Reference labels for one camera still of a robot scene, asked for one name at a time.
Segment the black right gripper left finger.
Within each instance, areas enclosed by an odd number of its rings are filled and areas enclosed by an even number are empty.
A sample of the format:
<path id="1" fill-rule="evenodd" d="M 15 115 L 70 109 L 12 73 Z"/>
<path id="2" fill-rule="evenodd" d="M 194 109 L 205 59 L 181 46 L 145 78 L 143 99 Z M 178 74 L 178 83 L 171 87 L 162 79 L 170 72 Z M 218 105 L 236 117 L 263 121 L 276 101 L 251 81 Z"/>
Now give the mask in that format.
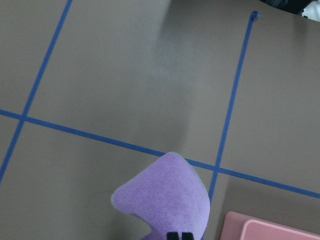
<path id="1" fill-rule="evenodd" d="M 178 233 L 177 232 L 168 232 L 166 234 L 167 240 L 178 240 Z"/>

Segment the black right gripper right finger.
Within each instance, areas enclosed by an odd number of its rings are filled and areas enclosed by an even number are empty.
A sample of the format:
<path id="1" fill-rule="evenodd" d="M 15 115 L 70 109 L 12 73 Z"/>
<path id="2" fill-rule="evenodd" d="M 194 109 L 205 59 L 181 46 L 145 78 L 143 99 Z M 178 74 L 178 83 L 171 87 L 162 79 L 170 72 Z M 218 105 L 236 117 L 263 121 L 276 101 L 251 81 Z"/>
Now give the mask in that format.
<path id="1" fill-rule="evenodd" d="M 191 232 L 182 232 L 181 240 L 193 240 L 193 234 Z"/>

